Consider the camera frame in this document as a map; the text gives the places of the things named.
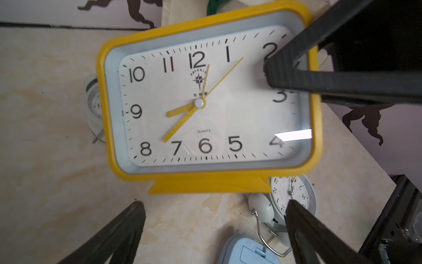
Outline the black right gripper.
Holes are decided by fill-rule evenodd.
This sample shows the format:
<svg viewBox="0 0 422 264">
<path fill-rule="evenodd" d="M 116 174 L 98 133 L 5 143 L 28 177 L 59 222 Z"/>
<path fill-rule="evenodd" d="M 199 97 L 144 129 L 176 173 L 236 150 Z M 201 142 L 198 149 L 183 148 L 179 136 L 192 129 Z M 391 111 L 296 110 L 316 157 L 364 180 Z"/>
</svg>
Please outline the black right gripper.
<svg viewBox="0 0 422 264">
<path fill-rule="evenodd" d="M 334 72 L 300 70 L 312 47 L 326 48 Z M 319 94 L 327 103 L 420 104 L 421 1 L 337 1 L 268 59 L 272 88 Z"/>
</svg>

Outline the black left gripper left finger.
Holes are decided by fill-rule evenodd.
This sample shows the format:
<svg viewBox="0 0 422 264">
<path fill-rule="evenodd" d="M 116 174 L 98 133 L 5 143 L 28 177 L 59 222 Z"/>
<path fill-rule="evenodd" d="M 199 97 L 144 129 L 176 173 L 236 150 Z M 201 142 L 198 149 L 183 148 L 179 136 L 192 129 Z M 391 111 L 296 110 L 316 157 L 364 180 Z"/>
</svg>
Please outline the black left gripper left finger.
<svg viewBox="0 0 422 264">
<path fill-rule="evenodd" d="M 132 264 L 146 220 L 144 204 L 134 201 L 61 264 Z"/>
</svg>

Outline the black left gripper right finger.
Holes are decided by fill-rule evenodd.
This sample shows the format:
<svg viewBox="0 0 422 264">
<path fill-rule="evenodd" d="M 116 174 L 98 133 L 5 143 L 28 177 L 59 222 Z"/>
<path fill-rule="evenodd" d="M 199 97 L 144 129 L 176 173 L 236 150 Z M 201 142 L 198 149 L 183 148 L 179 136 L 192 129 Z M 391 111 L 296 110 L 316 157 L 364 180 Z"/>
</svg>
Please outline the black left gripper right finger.
<svg viewBox="0 0 422 264">
<path fill-rule="evenodd" d="M 297 264 L 369 264 L 298 201 L 290 200 L 286 226 Z"/>
</svg>

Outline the yellow rectangular alarm clock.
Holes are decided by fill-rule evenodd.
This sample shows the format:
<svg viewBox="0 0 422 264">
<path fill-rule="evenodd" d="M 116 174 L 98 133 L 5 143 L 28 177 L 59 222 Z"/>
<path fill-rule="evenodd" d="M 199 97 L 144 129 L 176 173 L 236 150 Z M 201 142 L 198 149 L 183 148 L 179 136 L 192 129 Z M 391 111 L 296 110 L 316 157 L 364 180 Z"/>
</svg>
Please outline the yellow rectangular alarm clock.
<svg viewBox="0 0 422 264">
<path fill-rule="evenodd" d="M 272 1 L 106 42 L 97 57 L 108 162 L 153 194 L 265 193 L 323 152 L 319 95 L 274 88 L 264 65 L 313 21 Z"/>
</svg>

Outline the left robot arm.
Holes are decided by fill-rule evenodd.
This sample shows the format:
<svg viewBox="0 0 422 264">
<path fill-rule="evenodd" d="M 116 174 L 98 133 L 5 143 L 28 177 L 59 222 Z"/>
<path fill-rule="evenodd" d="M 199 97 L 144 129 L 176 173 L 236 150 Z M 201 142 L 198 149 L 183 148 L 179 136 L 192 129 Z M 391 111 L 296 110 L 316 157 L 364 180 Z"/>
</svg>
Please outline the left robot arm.
<svg viewBox="0 0 422 264">
<path fill-rule="evenodd" d="M 276 177 L 270 194 L 251 194 L 248 204 L 257 226 L 266 224 L 299 264 L 419 264 L 422 261 L 422 195 L 404 176 L 364 241 L 354 252 L 315 218 L 314 189 L 305 176 Z M 146 220 L 135 201 L 84 245 L 65 264 L 131 264 Z"/>
</svg>

